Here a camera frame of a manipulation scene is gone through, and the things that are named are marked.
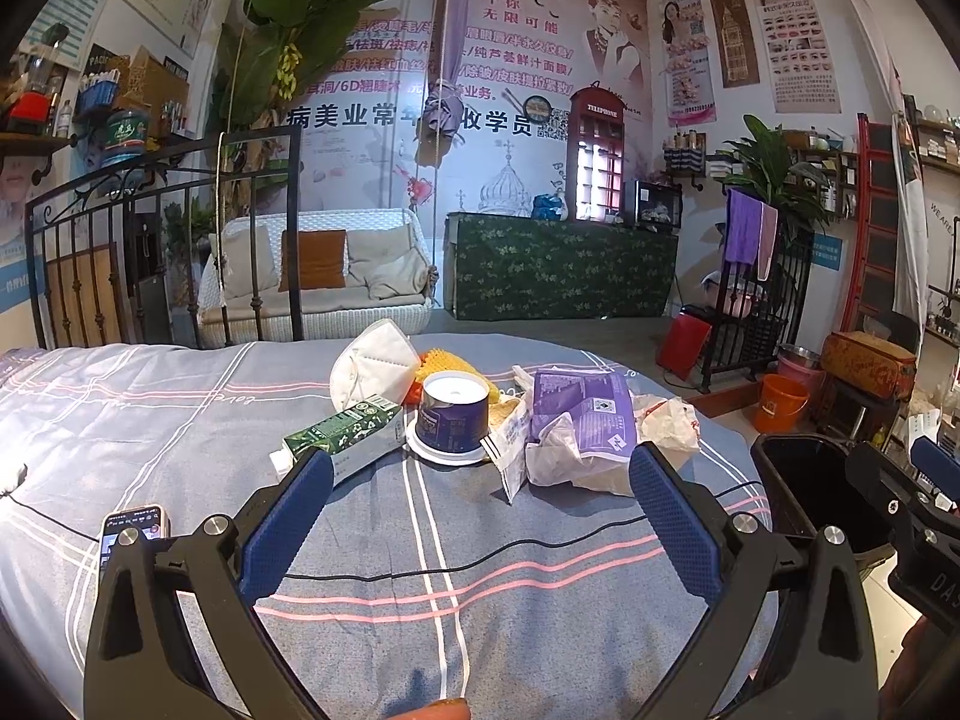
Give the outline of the red phone booth cabinet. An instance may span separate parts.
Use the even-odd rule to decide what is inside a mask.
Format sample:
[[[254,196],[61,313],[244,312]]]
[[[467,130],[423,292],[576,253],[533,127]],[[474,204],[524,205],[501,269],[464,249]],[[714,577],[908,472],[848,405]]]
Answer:
[[[566,204],[576,221],[622,210],[625,106],[612,91],[590,86],[571,98],[566,137]]]

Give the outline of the green patterned covered table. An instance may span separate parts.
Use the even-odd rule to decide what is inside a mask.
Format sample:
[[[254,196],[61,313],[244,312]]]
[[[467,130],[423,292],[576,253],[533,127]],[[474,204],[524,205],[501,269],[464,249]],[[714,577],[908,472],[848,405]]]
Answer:
[[[659,317],[679,239],[616,224],[452,213],[444,307],[459,320]]]

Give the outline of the potted green plant right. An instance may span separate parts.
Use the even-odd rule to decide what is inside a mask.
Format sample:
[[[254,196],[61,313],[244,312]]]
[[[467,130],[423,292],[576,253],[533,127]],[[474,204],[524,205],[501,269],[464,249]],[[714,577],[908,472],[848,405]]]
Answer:
[[[789,223],[825,227],[832,213],[823,203],[827,176],[807,161],[796,160],[781,127],[771,128],[755,114],[743,116],[747,135],[727,140],[739,172],[721,177],[726,190],[766,203]]]

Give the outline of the white red plastic bag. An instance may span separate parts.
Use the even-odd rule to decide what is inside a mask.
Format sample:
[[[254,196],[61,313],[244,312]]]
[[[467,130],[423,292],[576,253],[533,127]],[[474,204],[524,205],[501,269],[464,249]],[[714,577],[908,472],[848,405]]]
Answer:
[[[638,440],[656,445],[674,470],[700,451],[700,422],[690,403],[659,395],[633,395],[631,403]]]

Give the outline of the black trash bin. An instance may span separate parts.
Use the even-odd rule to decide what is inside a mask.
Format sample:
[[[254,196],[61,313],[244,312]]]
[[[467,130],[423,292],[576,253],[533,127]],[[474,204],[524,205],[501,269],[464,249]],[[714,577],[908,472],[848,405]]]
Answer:
[[[815,536],[835,525],[863,571],[893,556],[885,518],[846,478],[846,445],[817,434],[761,434],[750,455],[778,533]]]

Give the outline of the orange patterned box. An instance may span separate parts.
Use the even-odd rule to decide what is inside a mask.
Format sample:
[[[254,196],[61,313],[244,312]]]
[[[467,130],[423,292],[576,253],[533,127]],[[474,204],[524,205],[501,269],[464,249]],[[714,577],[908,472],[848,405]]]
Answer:
[[[879,400],[903,401],[913,393],[916,355],[866,332],[832,332],[820,353],[823,371]]]

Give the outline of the black iron bed frame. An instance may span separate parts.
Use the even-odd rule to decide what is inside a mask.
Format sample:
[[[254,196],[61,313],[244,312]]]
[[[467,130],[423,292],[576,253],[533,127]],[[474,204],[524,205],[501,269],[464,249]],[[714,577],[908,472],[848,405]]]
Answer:
[[[254,190],[270,179],[286,192],[281,265],[288,270],[290,335],[301,341],[301,138],[297,125],[179,138],[29,200],[23,241],[37,346],[172,343],[176,317],[186,316],[189,343],[202,348],[195,270],[221,270],[223,255],[202,252],[206,231],[195,211],[210,213],[212,232],[221,236],[224,192]]]

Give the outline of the small television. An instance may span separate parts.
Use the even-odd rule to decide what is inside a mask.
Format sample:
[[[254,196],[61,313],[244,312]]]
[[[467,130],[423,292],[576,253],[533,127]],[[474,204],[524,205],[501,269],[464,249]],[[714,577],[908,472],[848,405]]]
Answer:
[[[631,181],[623,195],[622,215],[630,227],[677,234],[682,227],[682,189],[675,184]]]

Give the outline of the red ladder shelf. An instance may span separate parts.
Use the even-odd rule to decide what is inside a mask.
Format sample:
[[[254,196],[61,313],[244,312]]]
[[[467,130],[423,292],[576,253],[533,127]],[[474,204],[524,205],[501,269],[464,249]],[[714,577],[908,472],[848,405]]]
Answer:
[[[898,187],[892,126],[857,116],[856,242],[843,330],[862,330],[864,319],[892,310],[895,293]]]

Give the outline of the red bag on floor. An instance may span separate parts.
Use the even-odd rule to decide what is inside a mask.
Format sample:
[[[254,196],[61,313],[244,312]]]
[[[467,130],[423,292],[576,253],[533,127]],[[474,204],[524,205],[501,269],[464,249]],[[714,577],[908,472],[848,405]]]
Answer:
[[[709,335],[711,325],[708,322],[682,310],[670,322],[667,337],[656,356],[658,366],[679,379],[688,379]]]

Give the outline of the green white carton box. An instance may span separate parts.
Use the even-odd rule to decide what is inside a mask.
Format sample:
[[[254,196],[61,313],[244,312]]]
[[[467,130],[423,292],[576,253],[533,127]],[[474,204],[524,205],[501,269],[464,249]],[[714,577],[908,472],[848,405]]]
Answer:
[[[345,483],[404,444],[404,406],[374,395],[348,406],[313,426],[286,436],[270,454],[283,478],[311,450],[332,459],[334,484]]]

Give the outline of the orange plastic bucket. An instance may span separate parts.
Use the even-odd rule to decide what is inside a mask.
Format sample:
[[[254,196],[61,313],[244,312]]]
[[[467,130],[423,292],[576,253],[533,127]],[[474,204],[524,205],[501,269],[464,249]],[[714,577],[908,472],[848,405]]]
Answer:
[[[754,427],[760,434],[790,433],[809,403],[804,383],[781,374],[768,374],[761,381]]]

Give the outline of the smartphone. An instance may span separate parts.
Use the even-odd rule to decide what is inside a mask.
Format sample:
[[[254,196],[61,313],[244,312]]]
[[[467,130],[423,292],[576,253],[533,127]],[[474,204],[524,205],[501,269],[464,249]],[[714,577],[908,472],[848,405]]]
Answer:
[[[135,539],[165,539],[169,535],[169,517],[160,504],[112,512],[103,520],[99,535],[99,575],[106,572],[110,555],[117,544],[125,546]]]

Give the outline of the yellow foam fruit net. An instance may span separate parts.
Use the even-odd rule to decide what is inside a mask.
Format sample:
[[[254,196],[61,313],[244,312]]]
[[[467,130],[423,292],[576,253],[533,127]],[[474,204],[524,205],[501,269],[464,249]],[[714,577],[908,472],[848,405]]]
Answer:
[[[496,387],[487,376],[483,376],[482,372],[477,371],[470,362],[449,353],[446,349],[428,349],[426,353],[420,356],[420,359],[421,366],[415,374],[416,387],[423,388],[425,380],[433,374],[438,374],[438,372],[467,372],[467,374],[478,377],[488,387],[488,390],[490,390],[491,403],[498,403],[498,401],[500,401],[500,390],[498,390],[498,387]]]

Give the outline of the brown cushion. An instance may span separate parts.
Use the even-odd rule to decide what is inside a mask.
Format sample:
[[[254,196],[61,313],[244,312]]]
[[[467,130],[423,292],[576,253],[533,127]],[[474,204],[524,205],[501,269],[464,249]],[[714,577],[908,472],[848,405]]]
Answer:
[[[347,273],[347,232],[301,231],[298,234],[301,289],[340,289]]]

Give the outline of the large green banana plant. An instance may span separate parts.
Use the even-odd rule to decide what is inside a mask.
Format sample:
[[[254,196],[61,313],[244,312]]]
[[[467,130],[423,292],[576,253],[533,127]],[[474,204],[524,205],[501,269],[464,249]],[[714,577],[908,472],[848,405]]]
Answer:
[[[433,0],[231,0],[213,62],[210,133],[292,125],[231,146],[257,169],[299,161],[302,208],[404,206]]]

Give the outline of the purple disc spindle case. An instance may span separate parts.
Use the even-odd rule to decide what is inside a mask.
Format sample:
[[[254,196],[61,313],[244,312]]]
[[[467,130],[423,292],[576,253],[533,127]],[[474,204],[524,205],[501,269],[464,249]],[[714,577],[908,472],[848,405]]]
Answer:
[[[421,387],[420,405],[405,429],[409,449],[434,465],[477,465],[485,460],[483,439],[490,433],[490,387],[464,371],[430,374]]]

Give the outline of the purple towel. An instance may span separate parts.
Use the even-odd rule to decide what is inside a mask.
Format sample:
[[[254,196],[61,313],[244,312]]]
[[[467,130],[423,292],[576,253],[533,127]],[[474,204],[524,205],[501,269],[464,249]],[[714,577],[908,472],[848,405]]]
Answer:
[[[754,265],[760,249],[763,203],[736,188],[727,193],[727,232],[724,258],[729,263]]]

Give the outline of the purple white plastic package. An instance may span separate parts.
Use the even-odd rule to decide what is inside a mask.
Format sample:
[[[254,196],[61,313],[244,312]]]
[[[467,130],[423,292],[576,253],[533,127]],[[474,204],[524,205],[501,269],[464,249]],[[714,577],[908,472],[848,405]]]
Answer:
[[[526,445],[535,486],[573,484],[631,496],[628,468],[638,445],[630,388],[620,372],[553,367],[535,372]]]

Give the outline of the pink towel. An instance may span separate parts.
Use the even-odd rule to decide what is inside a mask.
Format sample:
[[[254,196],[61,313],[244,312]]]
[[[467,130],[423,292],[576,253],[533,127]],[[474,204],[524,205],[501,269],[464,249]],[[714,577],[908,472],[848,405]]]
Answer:
[[[760,235],[758,236],[757,280],[760,283],[765,283],[770,278],[776,234],[778,234],[778,210],[764,203],[761,205]]]

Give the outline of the white striped paper package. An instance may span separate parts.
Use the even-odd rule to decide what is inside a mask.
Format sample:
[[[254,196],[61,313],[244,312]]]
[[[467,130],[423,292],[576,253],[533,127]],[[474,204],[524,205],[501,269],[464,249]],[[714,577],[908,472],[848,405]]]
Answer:
[[[501,488],[512,504],[526,483],[526,445],[532,421],[534,376],[521,366],[512,368],[514,387],[488,405],[488,434],[482,449],[500,473]]]

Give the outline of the blue striped bed sheet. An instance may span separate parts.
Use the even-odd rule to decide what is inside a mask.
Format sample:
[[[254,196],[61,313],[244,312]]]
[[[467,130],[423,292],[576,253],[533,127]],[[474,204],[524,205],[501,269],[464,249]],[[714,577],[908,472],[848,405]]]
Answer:
[[[111,344],[2,359],[2,611],[65,709],[82,706],[110,512],[174,533],[234,514],[270,454],[332,411],[335,341],[218,351]],[[628,718],[704,615],[630,497],[517,493],[490,465],[394,452],[338,486],[260,619],[335,718],[466,699],[478,718]]]

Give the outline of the black metal rack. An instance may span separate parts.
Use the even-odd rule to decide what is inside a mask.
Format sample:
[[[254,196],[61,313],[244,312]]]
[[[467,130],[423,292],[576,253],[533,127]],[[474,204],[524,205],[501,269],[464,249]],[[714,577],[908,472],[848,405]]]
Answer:
[[[757,280],[754,265],[724,258],[727,218],[722,225],[719,268],[703,280],[701,318],[711,335],[700,356],[702,394],[722,374],[743,372],[754,379],[775,362],[783,344],[797,340],[812,268],[814,233],[778,221],[770,278]]]

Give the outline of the white wicker swing sofa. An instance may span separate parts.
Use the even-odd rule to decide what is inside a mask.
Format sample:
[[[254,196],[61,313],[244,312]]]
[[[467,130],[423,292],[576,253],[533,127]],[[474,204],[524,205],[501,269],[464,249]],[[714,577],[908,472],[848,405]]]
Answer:
[[[381,319],[427,328],[436,268],[420,220],[405,208],[303,211],[236,218],[210,238],[199,284],[199,344],[358,335]]]

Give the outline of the white face mask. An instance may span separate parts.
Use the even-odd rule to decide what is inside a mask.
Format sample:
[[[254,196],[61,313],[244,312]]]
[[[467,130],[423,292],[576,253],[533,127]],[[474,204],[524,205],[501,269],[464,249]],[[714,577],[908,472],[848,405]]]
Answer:
[[[397,323],[376,320],[347,344],[332,366],[334,408],[342,411],[374,395],[402,403],[420,366],[420,355]]]

